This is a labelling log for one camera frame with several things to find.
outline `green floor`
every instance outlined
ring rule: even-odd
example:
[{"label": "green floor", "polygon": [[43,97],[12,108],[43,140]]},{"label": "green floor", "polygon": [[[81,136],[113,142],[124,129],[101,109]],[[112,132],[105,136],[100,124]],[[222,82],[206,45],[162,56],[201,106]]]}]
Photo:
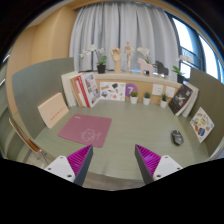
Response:
[{"label": "green floor", "polygon": [[[199,143],[190,125],[190,118],[174,116],[169,107],[149,106],[119,101],[99,101],[93,108],[72,107],[52,129],[45,128],[34,140],[54,157],[68,156],[84,147],[57,134],[76,113],[112,118],[103,148],[94,147],[89,172],[106,176],[142,180],[134,155],[139,144],[160,156],[169,155],[182,167],[206,161],[209,156],[205,144]],[[181,146],[173,144],[171,131],[178,130],[184,138]]]}]

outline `wooden figure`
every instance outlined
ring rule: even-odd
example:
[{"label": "wooden figure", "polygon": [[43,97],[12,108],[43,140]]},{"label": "wooden figure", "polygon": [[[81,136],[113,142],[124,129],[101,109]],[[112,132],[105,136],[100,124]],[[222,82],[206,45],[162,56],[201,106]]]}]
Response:
[{"label": "wooden figure", "polygon": [[146,61],[142,58],[138,58],[138,63],[140,64],[141,67],[141,75],[144,74],[144,71],[149,71],[149,75],[153,75],[153,67],[151,64],[146,63]]},{"label": "wooden figure", "polygon": [[121,73],[121,48],[112,47],[111,56],[114,60],[114,73],[119,74]]},{"label": "wooden figure", "polygon": [[127,46],[125,47],[125,51],[124,53],[126,53],[127,51],[127,63],[128,63],[128,71],[127,72],[131,72],[130,68],[131,68],[131,52],[134,54],[137,54],[136,52],[134,52],[133,48],[129,45],[129,41],[127,41]]}]

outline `vase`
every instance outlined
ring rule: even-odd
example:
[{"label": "vase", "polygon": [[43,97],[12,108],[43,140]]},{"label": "vase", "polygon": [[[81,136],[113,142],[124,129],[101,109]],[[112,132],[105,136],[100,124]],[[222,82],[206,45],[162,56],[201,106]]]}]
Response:
[{"label": "vase", "polygon": [[97,70],[99,74],[104,74],[105,73],[105,68],[106,65],[97,65]]},{"label": "vase", "polygon": [[138,97],[130,96],[130,101],[131,101],[132,104],[136,104],[138,102]]},{"label": "vase", "polygon": [[149,103],[150,103],[150,98],[143,97],[143,104],[144,105],[149,105]]},{"label": "vase", "polygon": [[160,101],[160,106],[161,106],[162,108],[165,108],[166,105],[167,105],[167,101],[163,101],[163,100]]},{"label": "vase", "polygon": [[184,76],[177,74],[177,82],[183,84]]}]

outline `window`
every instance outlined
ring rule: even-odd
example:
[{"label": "window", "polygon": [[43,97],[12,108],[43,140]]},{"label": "window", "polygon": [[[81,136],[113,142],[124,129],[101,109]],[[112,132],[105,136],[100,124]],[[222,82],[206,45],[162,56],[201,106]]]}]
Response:
[{"label": "window", "polygon": [[219,72],[221,76],[221,82],[224,83],[224,70],[219,60],[218,60],[218,63],[219,63]]},{"label": "window", "polygon": [[179,55],[189,55],[192,61],[180,61],[180,71],[190,78],[191,67],[200,69],[224,83],[224,69],[208,43],[190,26],[167,13],[173,24],[179,47]]},{"label": "window", "polygon": [[205,54],[205,62],[206,62],[205,71],[209,75],[218,79],[218,70],[217,70],[215,54],[214,54],[213,50],[211,49],[211,47],[204,41],[204,39],[200,36],[199,36],[199,38],[201,40],[204,54]]},{"label": "window", "polygon": [[177,32],[180,38],[180,45],[186,48],[187,50],[193,52],[193,46],[187,27],[176,19],[173,19],[173,21],[176,25]]}]

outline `pink rug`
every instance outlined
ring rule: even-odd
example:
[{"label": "pink rug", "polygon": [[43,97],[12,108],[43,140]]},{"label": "pink rug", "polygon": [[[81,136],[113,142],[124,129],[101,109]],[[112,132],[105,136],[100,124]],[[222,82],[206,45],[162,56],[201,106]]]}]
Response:
[{"label": "pink rug", "polygon": [[73,142],[103,147],[112,119],[75,114],[58,133]]}]

